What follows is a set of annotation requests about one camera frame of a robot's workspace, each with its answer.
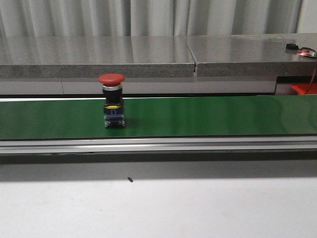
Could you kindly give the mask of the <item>red push button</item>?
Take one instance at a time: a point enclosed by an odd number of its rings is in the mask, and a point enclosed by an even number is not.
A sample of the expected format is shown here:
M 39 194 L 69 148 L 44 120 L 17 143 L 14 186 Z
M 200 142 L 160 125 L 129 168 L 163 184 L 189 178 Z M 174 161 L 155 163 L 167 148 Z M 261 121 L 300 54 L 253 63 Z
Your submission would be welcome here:
M 124 127 L 124 100 L 122 82 L 125 76 L 118 73 L 107 73 L 98 77 L 103 85 L 105 127 Z

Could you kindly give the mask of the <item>grey stone countertop left slab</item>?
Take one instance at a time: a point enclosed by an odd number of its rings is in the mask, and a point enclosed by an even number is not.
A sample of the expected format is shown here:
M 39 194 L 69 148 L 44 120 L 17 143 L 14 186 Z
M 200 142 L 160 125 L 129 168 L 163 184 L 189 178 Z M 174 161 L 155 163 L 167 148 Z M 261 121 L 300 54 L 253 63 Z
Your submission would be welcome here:
M 183 37 L 5 37 L 0 76 L 8 78 L 128 78 L 193 75 L 195 62 Z

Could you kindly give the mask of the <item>grey stone countertop slab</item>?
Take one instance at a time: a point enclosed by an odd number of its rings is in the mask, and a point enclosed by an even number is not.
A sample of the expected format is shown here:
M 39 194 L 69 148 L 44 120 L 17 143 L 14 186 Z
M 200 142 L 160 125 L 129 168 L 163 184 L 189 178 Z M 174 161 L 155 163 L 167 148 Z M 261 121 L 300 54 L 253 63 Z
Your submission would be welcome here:
M 5 37 L 0 76 L 8 78 L 128 78 L 193 75 L 195 62 L 183 37 Z
M 188 36 L 198 77 L 310 76 L 316 60 L 286 49 L 317 48 L 315 33 Z

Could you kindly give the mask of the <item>grey stone countertop right slab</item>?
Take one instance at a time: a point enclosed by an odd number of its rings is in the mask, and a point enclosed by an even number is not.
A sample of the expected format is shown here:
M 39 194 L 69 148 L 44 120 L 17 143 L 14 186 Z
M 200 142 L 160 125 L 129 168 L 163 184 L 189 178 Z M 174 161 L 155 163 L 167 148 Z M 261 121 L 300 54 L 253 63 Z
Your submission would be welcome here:
M 188 36 L 198 77 L 310 76 L 316 60 L 286 49 L 317 48 L 315 33 Z

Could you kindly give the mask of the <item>green conveyor belt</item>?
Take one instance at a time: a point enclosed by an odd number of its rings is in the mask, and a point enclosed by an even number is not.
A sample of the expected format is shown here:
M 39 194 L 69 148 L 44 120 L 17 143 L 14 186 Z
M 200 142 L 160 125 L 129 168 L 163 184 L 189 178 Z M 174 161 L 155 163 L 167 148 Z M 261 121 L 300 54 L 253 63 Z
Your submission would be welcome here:
M 0 152 L 79 154 L 316 150 L 317 98 L 126 98 L 125 127 L 105 128 L 101 98 L 3 99 Z

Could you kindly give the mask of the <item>red plastic tray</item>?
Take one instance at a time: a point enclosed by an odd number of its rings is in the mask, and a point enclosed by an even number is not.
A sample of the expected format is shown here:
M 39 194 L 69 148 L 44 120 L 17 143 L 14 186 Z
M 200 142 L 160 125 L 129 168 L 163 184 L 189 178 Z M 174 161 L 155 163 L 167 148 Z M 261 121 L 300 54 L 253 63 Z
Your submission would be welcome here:
M 297 93 L 297 95 L 316 95 L 317 94 L 317 84 L 313 83 L 297 83 L 292 84 L 291 88 Z

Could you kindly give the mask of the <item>small sensor circuit board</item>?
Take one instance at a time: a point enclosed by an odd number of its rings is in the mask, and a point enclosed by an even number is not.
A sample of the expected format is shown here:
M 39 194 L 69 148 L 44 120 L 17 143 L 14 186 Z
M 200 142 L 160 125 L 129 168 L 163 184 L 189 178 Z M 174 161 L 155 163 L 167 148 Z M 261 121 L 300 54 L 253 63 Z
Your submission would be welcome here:
M 308 47 L 299 47 L 298 45 L 296 44 L 286 44 L 286 47 L 285 47 L 287 50 L 294 50 L 294 51 L 297 51 L 298 54 L 300 56 L 303 56 L 303 57 L 310 57 L 310 58 L 314 58 L 316 59 L 317 58 L 317 52 L 316 50 L 312 49 L 312 48 L 308 48 Z

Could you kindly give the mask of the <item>white pleated curtain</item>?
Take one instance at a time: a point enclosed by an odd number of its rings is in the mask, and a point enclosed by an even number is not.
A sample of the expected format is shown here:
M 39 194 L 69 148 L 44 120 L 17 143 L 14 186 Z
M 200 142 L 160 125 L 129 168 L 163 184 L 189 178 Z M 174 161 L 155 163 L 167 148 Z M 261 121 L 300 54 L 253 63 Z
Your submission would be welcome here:
M 314 0 L 3 0 L 0 34 L 186 36 L 314 33 Z

